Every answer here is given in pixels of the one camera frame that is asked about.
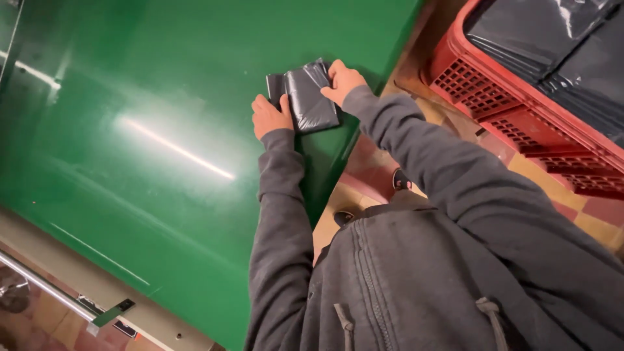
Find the sneaker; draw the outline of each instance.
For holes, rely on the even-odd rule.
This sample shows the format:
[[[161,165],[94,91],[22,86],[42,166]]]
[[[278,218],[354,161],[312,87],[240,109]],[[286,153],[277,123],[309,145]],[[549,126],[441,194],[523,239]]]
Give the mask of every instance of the sneaker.
[[[347,223],[349,223],[353,219],[353,217],[355,217],[355,215],[349,211],[338,211],[334,213],[334,222],[342,228]]]
[[[394,190],[412,190],[412,182],[405,176],[403,170],[397,168],[392,175],[392,187]]]

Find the green table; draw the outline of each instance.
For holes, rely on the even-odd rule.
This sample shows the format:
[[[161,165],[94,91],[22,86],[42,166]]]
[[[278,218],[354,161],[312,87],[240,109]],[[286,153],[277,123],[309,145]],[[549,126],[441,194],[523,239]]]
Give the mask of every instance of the green table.
[[[265,75],[319,57],[380,90],[421,2],[26,0],[0,81],[0,204],[240,349],[253,98]],[[6,46],[17,9],[0,10]],[[344,116],[298,138],[312,225],[357,137]]]

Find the red basket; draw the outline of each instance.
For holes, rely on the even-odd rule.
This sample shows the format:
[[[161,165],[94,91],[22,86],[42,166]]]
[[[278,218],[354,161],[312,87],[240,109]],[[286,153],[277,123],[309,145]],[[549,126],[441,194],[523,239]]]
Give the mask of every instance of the red basket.
[[[624,150],[466,39],[464,21],[480,1],[461,9],[421,79],[575,193],[624,200]]]

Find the hoodie zipper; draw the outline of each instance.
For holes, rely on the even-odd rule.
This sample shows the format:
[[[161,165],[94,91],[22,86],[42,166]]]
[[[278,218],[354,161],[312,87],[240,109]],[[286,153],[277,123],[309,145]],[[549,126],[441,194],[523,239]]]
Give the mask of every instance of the hoodie zipper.
[[[373,315],[375,318],[376,327],[379,329],[379,333],[381,334],[381,337],[383,339],[384,350],[392,351],[392,343],[390,341],[388,325],[386,324],[386,321],[384,320],[384,316],[381,313],[381,306],[379,304],[379,299],[377,298],[377,293],[375,292],[375,287],[373,284],[374,277],[371,274],[371,268],[368,264],[368,261],[370,259],[370,254],[367,254],[367,252],[364,250],[364,240],[362,239],[362,233],[360,231],[359,225],[360,225],[359,220],[353,223],[353,227],[355,228],[355,232],[358,237],[358,240],[357,240],[358,246],[356,247],[356,261],[359,264],[356,264],[356,267],[358,268],[358,272],[364,278],[364,282],[368,290],[368,295],[371,299],[371,305],[373,308]]]

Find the plastic wrap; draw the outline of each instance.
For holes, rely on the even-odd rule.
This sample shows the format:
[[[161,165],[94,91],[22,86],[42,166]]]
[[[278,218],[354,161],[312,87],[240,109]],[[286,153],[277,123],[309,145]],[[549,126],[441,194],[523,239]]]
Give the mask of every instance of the plastic wrap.
[[[621,0],[490,0],[464,32],[530,84],[552,72]]]
[[[328,64],[318,59],[302,68],[266,77],[269,101],[278,109],[288,94],[295,132],[309,133],[340,125],[336,105],[321,94],[329,86]]]
[[[624,14],[591,34],[541,90],[624,147]]]

